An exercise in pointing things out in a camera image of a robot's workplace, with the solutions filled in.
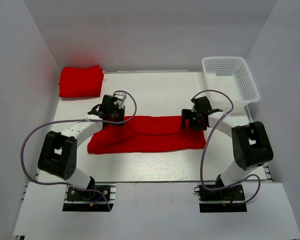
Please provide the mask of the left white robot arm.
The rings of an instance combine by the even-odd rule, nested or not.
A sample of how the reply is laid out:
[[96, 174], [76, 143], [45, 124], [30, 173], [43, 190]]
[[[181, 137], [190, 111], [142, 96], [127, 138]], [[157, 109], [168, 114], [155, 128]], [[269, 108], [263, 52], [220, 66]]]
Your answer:
[[48, 132], [40, 152], [38, 168], [77, 187], [84, 199], [93, 198], [96, 193], [95, 180], [77, 167], [77, 148], [104, 128], [106, 123], [103, 121], [124, 120], [126, 98], [123, 92], [106, 94], [101, 104], [95, 105], [87, 113], [85, 120], [60, 132]]

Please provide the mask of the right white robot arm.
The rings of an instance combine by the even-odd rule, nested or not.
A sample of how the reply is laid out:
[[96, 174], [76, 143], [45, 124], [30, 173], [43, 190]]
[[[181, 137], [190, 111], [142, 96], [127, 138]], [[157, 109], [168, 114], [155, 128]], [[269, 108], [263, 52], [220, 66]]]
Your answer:
[[230, 116], [223, 110], [213, 109], [206, 96], [191, 99], [193, 107], [181, 110], [181, 129], [186, 129], [186, 122], [192, 130], [205, 131], [211, 128], [206, 140], [208, 144], [215, 130], [231, 137], [234, 161], [221, 173], [214, 188], [206, 187], [203, 180], [204, 157], [207, 147], [203, 149], [200, 163], [200, 181], [202, 187], [226, 200], [234, 193], [234, 187], [251, 176], [251, 172], [274, 158], [274, 152], [265, 126], [260, 121], [247, 124]]

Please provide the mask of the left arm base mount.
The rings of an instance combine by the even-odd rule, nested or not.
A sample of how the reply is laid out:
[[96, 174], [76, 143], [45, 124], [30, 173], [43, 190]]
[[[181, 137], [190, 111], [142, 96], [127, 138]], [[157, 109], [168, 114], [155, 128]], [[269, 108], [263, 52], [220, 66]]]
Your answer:
[[73, 187], [67, 187], [63, 202], [63, 212], [110, 212], [115, 203], [116, 184], [95, 184], [95, 189], [100, 191], [108, 201], [110, 208], [98, 192], [79, 191]]

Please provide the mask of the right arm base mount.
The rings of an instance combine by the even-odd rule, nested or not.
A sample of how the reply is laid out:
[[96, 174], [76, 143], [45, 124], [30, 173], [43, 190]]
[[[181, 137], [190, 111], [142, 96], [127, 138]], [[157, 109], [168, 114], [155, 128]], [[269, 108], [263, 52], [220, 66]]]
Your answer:
[[224, 190], [209, 191], [202, 185], [193, 188], [198, 194], [200, 213], [245, 213], [247, 205], [243, 187], [234, 186]]

